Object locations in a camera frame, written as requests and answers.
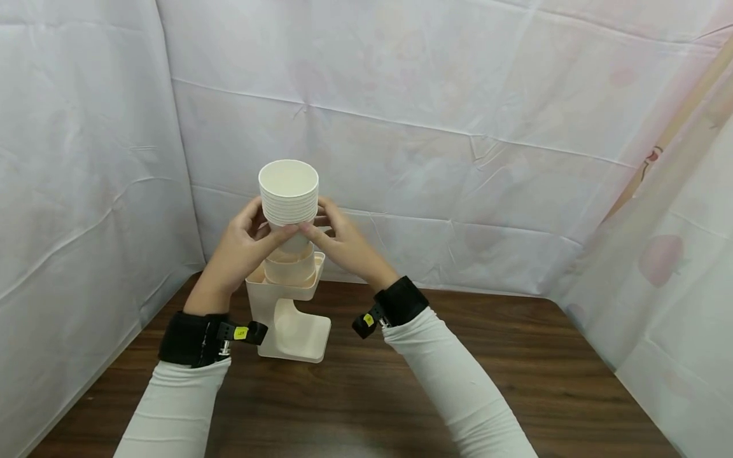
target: white arm sleeve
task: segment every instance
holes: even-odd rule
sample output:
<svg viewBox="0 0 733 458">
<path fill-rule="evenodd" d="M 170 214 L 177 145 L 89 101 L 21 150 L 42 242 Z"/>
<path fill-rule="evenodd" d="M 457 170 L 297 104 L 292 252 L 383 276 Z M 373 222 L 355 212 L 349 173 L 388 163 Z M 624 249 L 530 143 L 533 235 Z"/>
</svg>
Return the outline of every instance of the white arm sleeve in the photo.
<svg viewBox="0 0 733 458">
<path fill-rule="evenodd" d="M 494 382 L 430 307 L 382 332 L 437 407 L 462 457 L 537 456 Z"/>
<path fill-rule="evenodd" d="M 216 393 L 231 364 L 231 358 L 197 369 L 158 363 L 115 458 L 202 458 Z"/>
</svg>

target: white curtain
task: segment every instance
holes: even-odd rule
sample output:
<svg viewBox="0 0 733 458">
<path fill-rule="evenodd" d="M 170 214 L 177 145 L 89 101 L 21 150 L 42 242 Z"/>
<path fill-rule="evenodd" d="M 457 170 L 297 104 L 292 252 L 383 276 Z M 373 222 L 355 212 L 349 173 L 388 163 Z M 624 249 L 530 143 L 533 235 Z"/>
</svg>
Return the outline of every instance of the white curtain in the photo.
<svg viewBox="0 0 733 458">
<path fill-rule="evenodd" d="M 203 263 L 155 2 L 0 2 L 0 455 Z"/>
<path fill-rule="evenodd" d="M 733 451 L 731 70 L 550 295 L 689 457 Z"/>
<path fill-rule="evenodd" d="M 533 295 L 733 18 L 727 0 L 158 4 L 207 255 L 260 167 L 299 158 L 417 282 Z"/>
</svg>

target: wrist strap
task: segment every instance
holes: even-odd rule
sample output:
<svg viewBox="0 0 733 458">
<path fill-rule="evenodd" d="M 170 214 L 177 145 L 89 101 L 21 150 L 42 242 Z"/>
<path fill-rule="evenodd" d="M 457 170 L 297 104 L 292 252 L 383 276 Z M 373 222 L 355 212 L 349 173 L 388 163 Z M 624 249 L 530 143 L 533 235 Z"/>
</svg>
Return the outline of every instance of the wrist strap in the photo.
<svg viewBox="0 0 733 458">
<path fill-rule="evenodd" d="M 177 312 L 163 336 L 158 358 L 168 363 L 203 367 L 229 357 L 229 342 L 244 341 L 260 345 L 268 327 L 251 321 L 239 326 L 229 321 L 229 314 L 205 317 Z"/>
<path fill-rule="evenodd" d="M 391 328 L 406 325 L 420 315 L 430 303 L 408 277 L 402 277 L 374 296 L 375 304 L 369 312 L 356 317 L 351 328 L 366 339 L 374 333 L 377 323 Z"/>
</svg>

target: wooden table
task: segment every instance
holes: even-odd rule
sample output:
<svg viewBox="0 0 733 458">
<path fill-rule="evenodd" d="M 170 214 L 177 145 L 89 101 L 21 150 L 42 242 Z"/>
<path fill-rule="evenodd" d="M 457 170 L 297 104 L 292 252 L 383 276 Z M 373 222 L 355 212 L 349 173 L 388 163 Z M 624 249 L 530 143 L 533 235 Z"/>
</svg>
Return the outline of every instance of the wooden table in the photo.
<svg viewBox="0 0 733 458">
<path fill-rule="evenodd" d="M 111 457 L 157 363 L 189 281 L 61 420 L 32 457 Z M 562 311 L 548 300 L 425 291 L 507 398 L 541 457 L 678 457 Z M 320 364 L 235 346 L 217 398 L 211 457 L 451 457 L 449 433 L 410 369 L 351 330 L 368 287 L 323 282 L 306 313 L 333 320 Z M 232 318 L 250 319 L 246 291 Z"/>
</svg>

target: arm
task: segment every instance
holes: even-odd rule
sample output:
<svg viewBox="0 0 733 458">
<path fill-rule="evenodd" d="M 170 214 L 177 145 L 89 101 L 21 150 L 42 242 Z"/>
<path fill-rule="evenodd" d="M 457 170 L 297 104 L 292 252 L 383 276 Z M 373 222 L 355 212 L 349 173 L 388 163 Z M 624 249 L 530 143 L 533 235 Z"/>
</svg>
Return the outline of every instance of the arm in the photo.
<svg viewBox="0 0 733 458">
<path fill-rule="evenodd" d="M 231 363 L 197 369 L 158 363 L 115 458 L 203 457 L 216 393 Z"/>
<path fill-rule="evenodd" d="M 461 456 L 537 456 L 496 385 L 430 307 L 382 332 L 438 409 Z"/>
<path fill-rule="evenodd" d="M 183 313 L 228 314 L 232 293 L 296 230 L 286 226 L 270 233 L 259 197 L 251 201 L 227 227 Z M 230 365 L 228 357 L 196 368 L 158 363 L 114 456 L 203 457 L 216 393 Z"/>
<path fill-rule="evenodd" d="M 341 268 L 375 292 L 399 276 L 329 199 L 320 198 L 332 231 L 301 231 Z M 430 307 L 407 324 L 383 329 L 385 341 L 407 361 L 465 457 L 536 457 L 496 385 Z"/>
</svg>

